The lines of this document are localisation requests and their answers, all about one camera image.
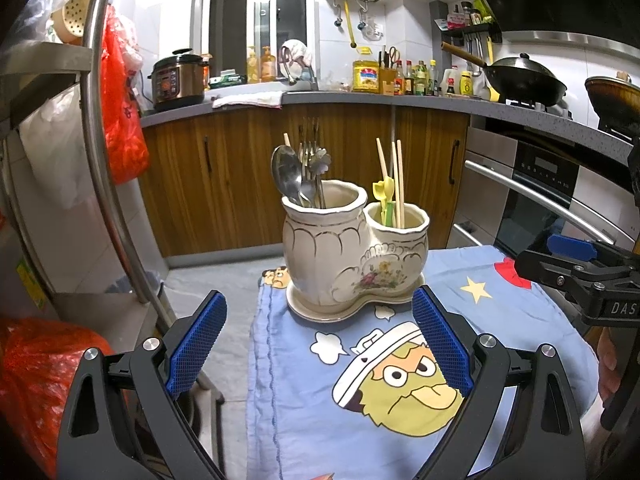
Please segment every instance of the blue tablecloth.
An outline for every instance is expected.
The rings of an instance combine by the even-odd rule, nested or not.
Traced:
[[[491,246],[430,251],[425,277],[451,312],[508,347],[558,349],[580,413],[597,394],[596,357],[559,307]],[[409,480],[462,402],[444,384],[410,305],[370,304],[334,324],[289,310],[286,270],[267,274],[252,325],[248,480]],[[472,469],[490,465],[514,388]]]

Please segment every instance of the red print on tablecloth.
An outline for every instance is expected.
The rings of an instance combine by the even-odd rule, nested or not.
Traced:
[[[519,286],[520,288],[528,288],[531,290],[531,282],[518,276],[514,267],[515,261],[511,258],[505,257],[502,262],[494,264],[495,270],[511,285]]]

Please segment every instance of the digital display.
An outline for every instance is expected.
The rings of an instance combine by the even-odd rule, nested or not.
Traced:
[[[558,167],[549,162],[548,160],[545,160],[544,158],[540,158],[540,157],[536,157],[536,161],[535,161],[536,166],[540,166],[540,168],[544,168],[547,171],[550,171],[551,173],[557,173],[558,172]]]
[[[640,313],[640,304],[635,301],[606,301],[602,317],[636,318]]]

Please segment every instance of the ceramic saucer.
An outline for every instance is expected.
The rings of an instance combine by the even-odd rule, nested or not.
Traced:
[[[335,314],[320,314],[318,310],[321,309],[321,307],[318,307],[313,303],[309,303],[305,298],[302,297],[302,294],[300,294],[300,291],[297,290],[293,282],[289,282],[289,285],[287,286],[287,303],[289,303],[290,309],[303,319],[314,321],[316,323],[335,323],[337,321],[343,321],[353,316],[367,303],[408,303],[412,300],[415,289],[419,286],[423,286],[424,283],[424,275],[421,274],[418,279],[414,281],[414,284],[410,286],[401,296],[380,296],[379,294],[374,293],[366,294],[359,297],[349,308],[341,312],[337,312]]]

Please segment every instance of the wooden wok handle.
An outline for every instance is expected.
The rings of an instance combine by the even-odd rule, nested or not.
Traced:
[[[469,54],[466,50],[463,50],[462,48],[453,46],[450,43],[445,43],[444,41],[442,42],[441,48],[445,52],[449,52],[450,54],[454,54],[458,57],[461,57],[462,59],[473,63],[474,65],[478,65],[478,66],[481,66],[482,68],[486,68],[486,63],[482,59],[474,56],[473,54]]]

